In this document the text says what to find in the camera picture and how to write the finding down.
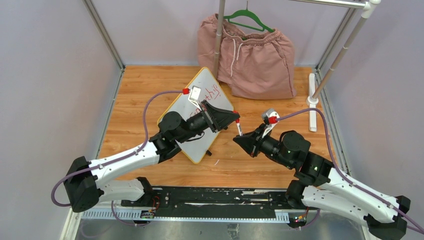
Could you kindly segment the white marker pen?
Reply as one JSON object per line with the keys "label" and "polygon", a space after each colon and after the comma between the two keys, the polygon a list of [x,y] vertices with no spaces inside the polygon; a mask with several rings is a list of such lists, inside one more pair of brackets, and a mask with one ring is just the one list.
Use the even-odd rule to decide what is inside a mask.
{"label": "white marker pen", "polygon": [[242,131],[242,128],[241,128],[240,120],[236,119],[235,123],[236,123],[237,131],[238,131],[238,135],[243,136],[243,131]]}

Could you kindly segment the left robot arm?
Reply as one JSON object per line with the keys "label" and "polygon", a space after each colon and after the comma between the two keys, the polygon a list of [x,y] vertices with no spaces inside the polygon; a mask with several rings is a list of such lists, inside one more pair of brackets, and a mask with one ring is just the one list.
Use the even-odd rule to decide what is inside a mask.
{"label": "left robot arm", "polygon": [[63,182],[72,211],[81,213],[98,203],[119,200],[149,206],[153,190],[145,177],[128,181],[116,178],[167,161],[182,150],[180,144],[206,130],[213,133],[225,130],[239,117],[236,111],[217,108],[203,100],[200,112],[188,119],[176,111],[167,112],[158,124],[158,133],[146,143],[103,159],[76,158]]}

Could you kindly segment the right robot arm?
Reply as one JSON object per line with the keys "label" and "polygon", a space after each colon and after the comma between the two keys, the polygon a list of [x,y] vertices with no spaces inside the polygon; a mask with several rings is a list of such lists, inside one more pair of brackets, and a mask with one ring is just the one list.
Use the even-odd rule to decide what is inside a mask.
{"label": "right robot arm", "polygon": [[411,201],[405,196],[389,196],[339,173],[326,158],[310,151],[311,143],[294,130],[279,139],[265,132],[261,124],[254,131],[237,135],[233,141],[251,157],[264,154],[273,162],[294,169],[285,201],[292,209],[312,207],[350,219],[368,228],[381,240],[400,240],[408,223],[402,217]]}

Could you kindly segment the pink shorts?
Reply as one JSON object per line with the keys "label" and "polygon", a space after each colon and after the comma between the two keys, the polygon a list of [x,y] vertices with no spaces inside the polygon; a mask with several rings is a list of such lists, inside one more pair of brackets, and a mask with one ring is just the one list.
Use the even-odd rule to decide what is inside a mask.
{"label": "pink shorts", "polygon": [[232,95],[255,100],[292,99],[295,48],[279,30],[245,33],[223,21],[217,79]]}

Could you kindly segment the green clothes hanger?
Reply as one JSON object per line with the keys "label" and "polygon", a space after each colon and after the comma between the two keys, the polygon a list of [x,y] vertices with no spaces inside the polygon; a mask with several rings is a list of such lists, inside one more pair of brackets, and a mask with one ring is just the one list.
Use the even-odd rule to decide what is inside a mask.
{"label": "green clothes hanger", "polygon": [[[241,18],[241,17],[248,18],[248,19],[252,20],[255,23],[255,25],[248,25],[248,24],[244,24],[244,23],[241,23],[241,22],[234,21],[234,19]],[[268,33],[275,32],[274,28],[271,28],[271,27],[267,26],[266,24],[264,24],[254,12],[249,10],[249,1],[248,0],[246,1],[245,9],[240,9],[240,10],[237,10],[230,15],[225,15],[223,17],[223,19],[226,20],[228,23],[231,23],[233,25],[244,27],[244,28],[251,29],[251,30],[255,30],[255,31],[258,31],[258,32],[268,32]]]}

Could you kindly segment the clothes rack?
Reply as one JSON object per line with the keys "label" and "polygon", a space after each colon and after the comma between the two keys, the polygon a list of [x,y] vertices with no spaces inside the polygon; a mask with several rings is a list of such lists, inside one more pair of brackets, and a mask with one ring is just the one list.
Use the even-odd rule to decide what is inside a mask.
{"label": "clothes rack", "polygon": [[[293,0],[296,2],[304,2],[304,3],[312,3],[312,4],[319,4],[319,5],[328,5],[328,6],[336,6],[336,7],[343,7],[348,8],[349,10],[346,11],[344,17],[342,18],[342,21],[340,22],[339,26],[336,29],[336,32],[332,36],[330,42],[328,43],[323,55],[321,56],[318,64],[315,67],[316,73],[310,73],[308,77],[308,97],[306,98],[306,103],[308,107],[315,108],[318,106],[319,103],[319,96],[321,92],[323,91],[324,87],[326,86],[328,80],[333,75],[334,71],[338,67],[339,63],[343,59],[344,55],[348,51],[349,47],[353,43],[354,39],[358,35],[359,31],[364,26],[367,19],[371,17],[377,6],[381,3],[381,0],[358,0],[358,1],[343,1],[343,0]],[[249,14],[253,12],[248,10],[248,3],[249,1],[246,1],[246,7],[245,9],[242,9],[239,14],[232,14],[230,15],[231,18],[236,17],[249,17],[251,18]],[[214,44],[214,58],[213,58],[213,68],[212,68],[212,75],[216,78],[218,76],[218,69],[219,69],[219,58],[221,55],[221,40],[222,40],[222,33],[223,33],[223,22],[225,19],[225,0],[219,0],[219,7],[218,7],[218,24],[217,24],[217,31],[215,34],[215,44]],[[355,27],[349,34],[348,38],[342,45],[340,51],[338,52],[337,56],[332,61],[328,71],[325,73],[324,77],[321,77],[321,68],[324,66],[324,64],[328,61],[330,54],[334,51],[334,48],[338,41],[341,39],[342,34],[345,31],[345,28],[348,26],[350,21],[352,20],[353,15],[359,11],[362,10],[362,13],[360,15],[360,18],[358,22],[356,23]],[[319,85],[316,87],[316,81],[318,78]],[[316,132],[317,131],[317,112],[313,111],[308,114],[308,129],[310,132]]]}

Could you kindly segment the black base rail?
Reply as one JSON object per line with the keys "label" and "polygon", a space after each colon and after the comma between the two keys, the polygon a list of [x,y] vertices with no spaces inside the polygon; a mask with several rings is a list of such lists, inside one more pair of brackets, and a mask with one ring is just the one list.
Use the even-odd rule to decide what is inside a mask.
{"label": "black base rail", "polygon": [[120,207],[156,210],[158,217],[184,219],[270,220],[277,211],[306,212],[305,206],[293,207],[284,188],[227,188],[155,186],[142,200],[122,200]]}

